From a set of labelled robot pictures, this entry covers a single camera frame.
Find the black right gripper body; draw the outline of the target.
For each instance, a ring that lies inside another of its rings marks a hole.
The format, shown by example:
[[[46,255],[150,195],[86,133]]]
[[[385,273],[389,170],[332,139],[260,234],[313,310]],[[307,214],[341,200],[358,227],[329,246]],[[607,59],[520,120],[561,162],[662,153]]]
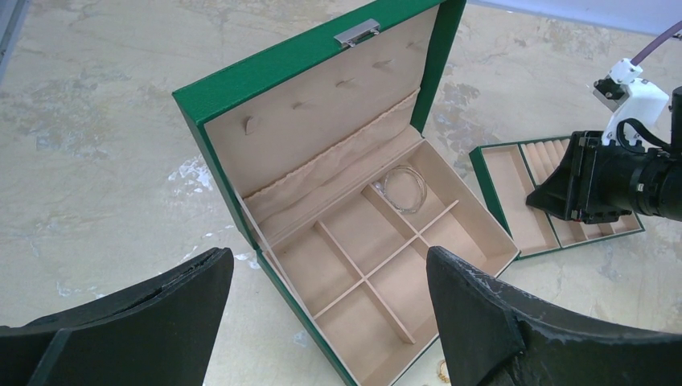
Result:
[[[642,120],[618,121],[615,143],[582,146],[577,219],[615,222],[632,212],[681,220],[681,89],[672,93],[671,141],[656,137]]]

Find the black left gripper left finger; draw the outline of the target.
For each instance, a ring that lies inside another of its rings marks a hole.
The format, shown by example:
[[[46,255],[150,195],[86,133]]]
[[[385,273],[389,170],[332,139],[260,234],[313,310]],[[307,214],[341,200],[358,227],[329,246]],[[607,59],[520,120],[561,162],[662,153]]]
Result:
[[[234,258],[211,248],[103,298],[1,329],[4,385],[201,385]]]

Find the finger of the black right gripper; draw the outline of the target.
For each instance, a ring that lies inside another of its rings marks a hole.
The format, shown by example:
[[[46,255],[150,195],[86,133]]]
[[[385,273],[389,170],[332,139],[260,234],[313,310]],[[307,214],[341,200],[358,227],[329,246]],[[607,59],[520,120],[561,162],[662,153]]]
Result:
[[[575,150],[573,139],[551,139],[525,145],[525,156],[536,185],[528,202],[562,220],[576,219]]]

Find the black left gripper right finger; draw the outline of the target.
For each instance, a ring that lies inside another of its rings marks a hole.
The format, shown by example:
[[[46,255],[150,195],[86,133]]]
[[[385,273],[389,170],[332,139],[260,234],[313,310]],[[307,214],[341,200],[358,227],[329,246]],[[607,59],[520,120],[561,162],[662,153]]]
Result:
[[[453,385],[678,385],[681,337],[606,322],[501,281],[441,246],[429,294]]]

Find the green jewelry tray insert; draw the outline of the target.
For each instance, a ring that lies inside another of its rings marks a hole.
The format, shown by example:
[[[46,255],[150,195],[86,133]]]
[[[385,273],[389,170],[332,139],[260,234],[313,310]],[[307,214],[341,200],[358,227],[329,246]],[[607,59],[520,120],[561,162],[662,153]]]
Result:
[[[568,145],[564,136],[478,146],[469,153],[487,208],[520,248],[521,259],[645,231],[636,214],[614,223],[583,224],[526,205]]]

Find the green jewelry box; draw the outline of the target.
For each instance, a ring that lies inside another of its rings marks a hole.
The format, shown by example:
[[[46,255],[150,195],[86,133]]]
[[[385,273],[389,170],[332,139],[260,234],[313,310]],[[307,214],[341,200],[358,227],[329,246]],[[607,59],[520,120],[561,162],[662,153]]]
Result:
[[[374,1],[176,90],[236,227],[345,384],[438,338],[429,248],[519,249],[422,131],[462,1]]]

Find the gold hoop earring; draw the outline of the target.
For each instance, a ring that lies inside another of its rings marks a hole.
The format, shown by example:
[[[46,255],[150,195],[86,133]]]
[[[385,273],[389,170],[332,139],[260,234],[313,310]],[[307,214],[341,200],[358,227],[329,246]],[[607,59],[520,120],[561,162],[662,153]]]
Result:
[[[446,367],[446,361],[444,359],[441,360],[438,364],[438,379],[444,384],[450,383],[450,378]]]

